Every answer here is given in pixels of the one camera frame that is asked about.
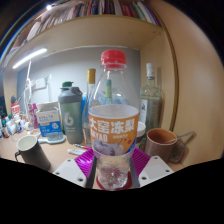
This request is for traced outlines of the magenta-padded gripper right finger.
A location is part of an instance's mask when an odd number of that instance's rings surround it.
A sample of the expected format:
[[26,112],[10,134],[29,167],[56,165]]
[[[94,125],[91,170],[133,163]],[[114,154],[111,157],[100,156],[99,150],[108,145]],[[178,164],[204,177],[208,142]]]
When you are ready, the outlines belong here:
[[173,173],[173,170],[159,157],[150,157],[135,149],[130,160],[132,186],[139,188]]

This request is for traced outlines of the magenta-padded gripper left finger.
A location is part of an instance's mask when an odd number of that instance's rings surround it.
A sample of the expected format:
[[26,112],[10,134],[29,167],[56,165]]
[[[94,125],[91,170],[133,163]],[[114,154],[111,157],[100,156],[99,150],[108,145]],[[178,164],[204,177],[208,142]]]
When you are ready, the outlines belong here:
[[92,149],[76,159],[66,159],[53,174],[84,188],[93,188],[96,158]]

